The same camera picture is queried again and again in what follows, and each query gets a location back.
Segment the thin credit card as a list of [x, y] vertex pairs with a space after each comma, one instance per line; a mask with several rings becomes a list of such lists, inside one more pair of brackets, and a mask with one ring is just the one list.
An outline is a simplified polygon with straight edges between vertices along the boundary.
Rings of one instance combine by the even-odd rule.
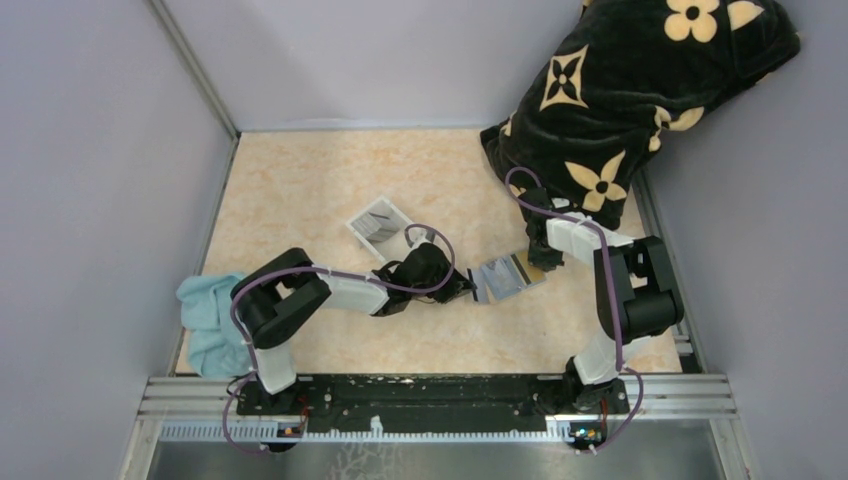
[[480, 267], [483, 281], [495, 301], [502, 301], [532, 288], [534, 281], [516, 255], [490, 260]]

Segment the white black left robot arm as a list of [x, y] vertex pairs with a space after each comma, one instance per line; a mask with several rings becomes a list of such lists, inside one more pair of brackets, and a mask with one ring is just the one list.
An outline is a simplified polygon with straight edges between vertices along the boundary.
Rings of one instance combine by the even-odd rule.
[[419, 299], [446, 304], [472, 293], [473, 281], [454, 266], [454, 255], [423, 241], [402, 260], [367, 273], [332, 270], [291, 248], [231, 290], [231, 317], [244, 334], [260, 399], [277, 414], [300, 399], [290, 340], [320, 309], [385, 317]]

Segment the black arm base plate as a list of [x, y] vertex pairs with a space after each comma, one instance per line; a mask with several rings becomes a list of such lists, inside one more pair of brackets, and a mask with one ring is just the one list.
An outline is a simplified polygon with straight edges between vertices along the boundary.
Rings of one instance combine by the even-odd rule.
[[311, 415], [335, 407], [502, 407], [520, 413], [627, 414], [624, 382], [584, 386], [571, 374], [378, 375], [303, 374], [280, 393], [257, 380], [236, 394], [236, 412], [248, 415]]

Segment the white plastic card box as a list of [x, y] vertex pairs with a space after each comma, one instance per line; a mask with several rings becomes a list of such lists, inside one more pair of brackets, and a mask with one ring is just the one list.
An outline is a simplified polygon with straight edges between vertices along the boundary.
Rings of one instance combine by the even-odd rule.
[[414, 224], [390, 199], [380, 196], [346, 222], [357, 241], [383, 265], [404, 260], [417, 246], [433, 243], [436, 235]]

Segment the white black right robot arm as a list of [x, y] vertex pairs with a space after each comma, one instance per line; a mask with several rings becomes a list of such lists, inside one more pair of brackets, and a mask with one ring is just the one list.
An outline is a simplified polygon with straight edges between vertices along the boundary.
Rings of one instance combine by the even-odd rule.
[[657, 236], [634, 238], [610, 231], [577, 212], [557, 209], [542, 188], [518, 196], [529, 239], [529, 263], [545, 272], [569, 256], [594, 272], [600, 329], [566, 367], [563, 398], [576, 412], [590, 411], [602, 387], [618, 377], [649, 337], [684, 316], [670, 256]]

